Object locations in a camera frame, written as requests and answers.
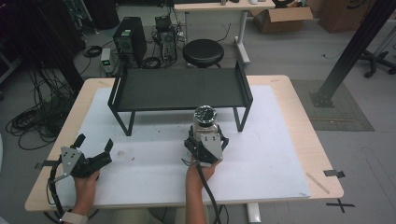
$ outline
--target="black tape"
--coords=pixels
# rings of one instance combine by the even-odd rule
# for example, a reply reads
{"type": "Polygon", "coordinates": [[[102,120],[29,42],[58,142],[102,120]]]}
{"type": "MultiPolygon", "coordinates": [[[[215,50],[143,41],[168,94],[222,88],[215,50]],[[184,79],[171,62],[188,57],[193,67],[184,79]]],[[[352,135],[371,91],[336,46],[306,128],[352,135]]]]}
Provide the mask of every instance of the black tape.
{"type": "Polygon", "coordinates": [[[352,204],[352,203],[341,203],[341,200],[340,200],[340,199],[337,199],[337,201],[338,201],[338,203],[326,203],[326,205],[328,205],[328,206],[340,206],[341,211],[342,211],[343,213],[346,212],[346,210],[344,209],[344,207],[356,207],[356,206],[355,206],[354,204],[352,204]]]}
{"type": "Polygon", "coordinates": [[[38,162],[35,164],[35,169],[41,170],[44,166],[53,166],[55,163],[56,161],[43,161],[43,163],[38,162]]]}
{"type": "Polygon", "coordinates": [[[337,172],[336,170],[323,171],[326,176],[337,176],[337,178],[346,177],[343,171],[337,172]]]}

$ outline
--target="cardboard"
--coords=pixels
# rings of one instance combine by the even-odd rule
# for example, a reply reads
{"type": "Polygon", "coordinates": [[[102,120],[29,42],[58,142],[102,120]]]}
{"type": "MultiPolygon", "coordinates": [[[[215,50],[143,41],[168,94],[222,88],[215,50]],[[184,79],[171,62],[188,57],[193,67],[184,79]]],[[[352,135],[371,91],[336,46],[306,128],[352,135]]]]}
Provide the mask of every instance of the cardboard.
{"type": "Polygon", "coordinates": [[[263,34],[300,31],[303,21],[314,19],[310,7],[266,9],[253,21],[263,34]]]}
{"type": "Polygon", "coordinates": [[[320,18],[321,13],[326,6],[326,0],[307,0],[306,4],[311,7],[314,18],[320,18]]]}
{"type": "Polygon", "coordinates": [[[329,33],[356,31],[375,1],[327,1],[319,24],[329,33]]]}

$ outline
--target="stool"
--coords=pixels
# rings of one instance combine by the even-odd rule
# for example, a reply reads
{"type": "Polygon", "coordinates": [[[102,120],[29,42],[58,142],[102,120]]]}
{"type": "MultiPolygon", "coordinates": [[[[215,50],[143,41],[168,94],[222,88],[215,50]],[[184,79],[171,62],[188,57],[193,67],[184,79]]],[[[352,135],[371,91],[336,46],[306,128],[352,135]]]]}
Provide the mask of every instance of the stool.
{"type": "Polygon", "coordinates": [[[199,68],[207,68],[212,65],[221,67],[219,62],[224,56],[223,47],[210,39],[196,39],[189,42],[183,48],[183,58],[199,68]]]}

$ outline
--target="tape mark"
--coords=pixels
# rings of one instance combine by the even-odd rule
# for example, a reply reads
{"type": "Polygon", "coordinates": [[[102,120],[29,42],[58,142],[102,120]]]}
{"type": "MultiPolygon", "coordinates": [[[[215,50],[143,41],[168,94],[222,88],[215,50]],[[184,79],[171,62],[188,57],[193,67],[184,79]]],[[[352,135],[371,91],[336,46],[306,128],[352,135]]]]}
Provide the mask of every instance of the tape mark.
{"type": "Polygon", "coordinates": [[[105,86],[109,86],[107,83],[105,83],[104,81],[99,81],[100,84],[103,84],[105,86]]]}
{"type": "Polygon", "coordinates": [[[308,178],[310,178],[312,181],[314,181],[314,183],[316,185],[318,185],[318,187],[323,189],[323,191],[325,191],[327,194],[330,194],[330,191],[328,189],[326,189],[322,184],[320,184],[320,182],[318,182],[311,174],[306,173],[306,175],[308,176],[308,178]]]}

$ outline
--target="black rack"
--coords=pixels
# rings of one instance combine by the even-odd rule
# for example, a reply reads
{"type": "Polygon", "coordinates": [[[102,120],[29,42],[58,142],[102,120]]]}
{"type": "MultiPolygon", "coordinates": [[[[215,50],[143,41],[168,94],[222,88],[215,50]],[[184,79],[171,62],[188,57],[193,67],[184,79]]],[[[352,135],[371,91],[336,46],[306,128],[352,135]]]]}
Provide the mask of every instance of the black rack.
{"type": "Polygon", "coordinates": [[[201,105],[232,107],[238,132],[242,132],[253,103],[240,62],[235,68],[128,69],[123,66],[108,99],[127,136],[131,136],[136,111],[190,110],[201,105]],[[237,107],[245,112],[239,121],[237,107]],[[119,112],[131,112],[129,127],[119,112]]]}

